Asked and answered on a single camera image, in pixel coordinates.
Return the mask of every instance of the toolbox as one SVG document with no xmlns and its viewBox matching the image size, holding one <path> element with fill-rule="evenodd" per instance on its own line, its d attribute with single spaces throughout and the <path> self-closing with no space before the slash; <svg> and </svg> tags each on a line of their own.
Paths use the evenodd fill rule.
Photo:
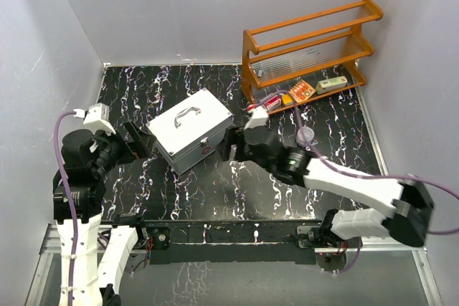
<svg viewBox="0 0 459 306">
<path fill-rule="evenodd" d="M 189 96 L 147 125 L 161 155 L 179 175 L 214 152 L 230 126 L 232 113 L 208 89 Z"/>
</svg>

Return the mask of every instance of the wooden shelf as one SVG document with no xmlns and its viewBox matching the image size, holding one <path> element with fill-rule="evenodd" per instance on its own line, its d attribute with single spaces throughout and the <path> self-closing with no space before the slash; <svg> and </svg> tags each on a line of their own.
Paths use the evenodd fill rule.
<svg viewBox="0 0 459 306">
<path fill-rule="evenodd" d="M 304 103 L 365 85 L 366 79 L 355 67 L 355 61 L 372 55 L 374 50 L 364 38 L 361 25 L 381 18 L 382 10 L 372 0 L 362 0 L 259 29 L 245 30 L 242 45 L 242 90 L 245 96 L 255 104 L 253 90 L 278 85 L 338 64 L 346 67 L 355 82 L 334 92 L 316 95 Z"/>
</svg>

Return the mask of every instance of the metal handle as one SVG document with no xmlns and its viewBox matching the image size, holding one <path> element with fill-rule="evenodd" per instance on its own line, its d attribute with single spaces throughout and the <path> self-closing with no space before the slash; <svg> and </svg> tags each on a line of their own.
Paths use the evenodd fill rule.
<svg viewBox="0 0 459 306">
<path fill-rule="evenodd" d="M 196 115 L 199 115 L 201 113 L 201 109 L 198 107 L 188 107 L 187 109 L 183 109 L 180 113 L 177 114 L 177 116 L 174 118 L 174 125 L 175 128 L 178 128 L 181 126 L 181 123 L 179 122 L 179 118 L 184 117 L 187 113 L 190 111 L 196 112 Z"/>
</svg>

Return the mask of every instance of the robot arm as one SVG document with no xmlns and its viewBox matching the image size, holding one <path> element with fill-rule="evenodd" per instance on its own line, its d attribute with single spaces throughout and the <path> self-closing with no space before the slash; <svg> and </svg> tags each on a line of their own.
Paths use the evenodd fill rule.
<svg viewBox="0 0 459 306">
<path fill-rule="evenodd" d="M 72 255 L 74 226 L 61 175 L 53 180 L 54 219 L 61 240 L 60 306 L 120 305 L 118 295 L 122 273 L 129 253 L 146 233 L 138 214 L 117 216 L 110 232 L 110 241 L 98 267 L 97 239 L 105 194 L 104 178 L 115 166 L 148 158 L 154 136 L 142 132 L 133 123 L 125 123 L 132 140 L 126 141 L 108 122 L 108 106 L 98 103 L 76 110 L 87 129 L 76 130 L 62 139 L 62 157 L 77 211 L 77 246 Z"/>
<path fill-rule="evenodd" d="M 310 151 L 284 147 L 278 134 L 265 127 L 267 118 L 265 110 L 257 107 L 244 128 L 227 130 L 218 147 L 223 160 L 230 159 L 232 146 L 236 146 L 236 161 L 253 161 L 284 183 L 329 191 L 370 207 L 355 211 L 329 210 L 319 228 L 311 229 L 306 238 L 304 235 L 300 238 L 303 244 L 336 246 L 337 242 L 356 236 L 390 236 L 412 247 L 424 245 L 434 204 L 422 183 L 360 179 L 337 173 Z M 368 176 L 329 164 L 340 171 Z"/>
</svg>

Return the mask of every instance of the marble tabletop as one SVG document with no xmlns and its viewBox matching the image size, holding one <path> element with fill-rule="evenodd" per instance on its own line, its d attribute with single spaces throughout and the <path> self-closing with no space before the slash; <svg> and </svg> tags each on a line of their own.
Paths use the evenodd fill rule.
<svg viewBox="0 0 459 306">
<path fill-rule="evenodd" d="M 164 113 L 194 92 L 207 88 L 234 114 L 234 124 L 247 120 L 247 100 L 240 89 L 240 65 L 109 67 L 99 102 L 110 106 L 110 121 L 139 126 Z M 311 77 L 346 75 L 341 66 Z M 379 173 L 359 99 L 349 90 L 300 107 L 316 136 L 313 143 L 331 161 L 367 173 Z M 284 144 L 295 145 L 293 111 L 270 117 L 269 126 Z M 166 160 L 152 158 L 118 166 L 106 178 L 103 217 L 139 212 L 147 220 L 322 219 L 329 209 L 362 205 L 325 191 L 287 186 L 252 162 L 222 162 L 216 153 L 182 176 Z"/>
</svg>

